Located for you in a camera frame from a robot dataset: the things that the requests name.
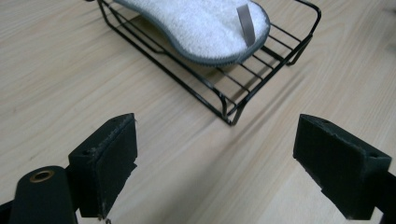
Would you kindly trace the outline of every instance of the black wire basket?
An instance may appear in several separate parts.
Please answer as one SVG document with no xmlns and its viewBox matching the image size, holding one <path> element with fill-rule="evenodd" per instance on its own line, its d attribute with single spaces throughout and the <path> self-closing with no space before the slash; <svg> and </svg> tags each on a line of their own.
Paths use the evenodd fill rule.
<svg viewBox="0 0 396 224">
<path fill-rule="evenodd" d="M 111 29 L 229 125 L 237 123 L 249 100 L 283 66 L 297 62 L 311 41 L 321 17 L 317 6 L 305 0 L 294 0 L 307 10 L 316 12 L 315 20 L 304 38 L 292 35 L 271 21 L 267 41 L 245 62 L 207 67 L 182 58 L 163 33 L 137 12 L 107 0 L 97 2 Z"/>
</svg>

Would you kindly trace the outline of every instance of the wire basket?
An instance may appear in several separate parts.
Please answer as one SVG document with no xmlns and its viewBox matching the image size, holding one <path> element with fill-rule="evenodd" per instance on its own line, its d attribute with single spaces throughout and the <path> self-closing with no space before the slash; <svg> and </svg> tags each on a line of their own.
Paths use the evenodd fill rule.
<svg viewBox="0 0 396 224">
<path fill-rule="evenodd" d="M 245 62 L 207 67 L 182 58 L 163 33 L 138 13 L 107 0 L 97 2 L 111 29 L 229 125 L 237 123 L 249 100 L 283 66 L 297 62 L 321 17 L 317 6 L 305 0 L 295 0 L 316 12 L 315 21 L 304 38 L 271 22 L 267 41 Z"/>
</svg>

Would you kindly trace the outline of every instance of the wood grain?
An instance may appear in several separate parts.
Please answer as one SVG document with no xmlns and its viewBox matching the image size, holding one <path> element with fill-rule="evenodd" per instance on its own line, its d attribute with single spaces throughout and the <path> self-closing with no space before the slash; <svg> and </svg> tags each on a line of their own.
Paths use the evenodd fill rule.
<svg viewBox="0 0 396 224">
<path fill-rule="evenodd" d="M 290 0 L 258 2 L 297 35 L 312 19 Z M 302 58 L 230 128 L 112 32 L 96 3 L 0 1 L 0 203 L 23 175 L 65 167 L 106 120 L 134 112 L 138 167 L 113 223 L 349 223 L 292 158 L 297 121 L 328 119 L 396 157 L 396 6 L 312 2 L 323 17 Z"/>
</svg>

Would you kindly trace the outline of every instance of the white sponge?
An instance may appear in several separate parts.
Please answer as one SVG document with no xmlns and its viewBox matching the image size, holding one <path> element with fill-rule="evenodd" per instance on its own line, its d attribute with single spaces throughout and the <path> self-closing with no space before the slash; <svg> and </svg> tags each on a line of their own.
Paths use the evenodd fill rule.
<svg viewBox="0 0 396 224">
<path fill-rule="evenodd" d="M 241 63 L 265 42 L 270 22 L 249 0 L 115 0 L 164 31 L 184 57 L 206 65 Z M 237 8 L 248 5 L 256 41 L 247 46 Z"/>
</svg>

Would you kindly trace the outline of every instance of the wooden table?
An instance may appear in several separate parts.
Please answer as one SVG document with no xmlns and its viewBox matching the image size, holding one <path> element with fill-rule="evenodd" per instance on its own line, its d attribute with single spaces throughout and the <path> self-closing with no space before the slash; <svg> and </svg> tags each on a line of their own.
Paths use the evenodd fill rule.
<svg viewBox="0 0 396 224">
<path fill-rule="evenodd" d="M 293 20 L 276 13 L 290 1 L 260 2 Z M 111 31 L 96 3 L 2 0 L 0 203 L 23 175 L 67 166 L 106 120 L 133 112 L 138 167 L 113 223 L 349 223 L 292 157 L 297 121 L 328 119 L 396 158 L 396 5 L 312 2 L 323 13 L 313 41 L 231 128 Z"/>
</svg>

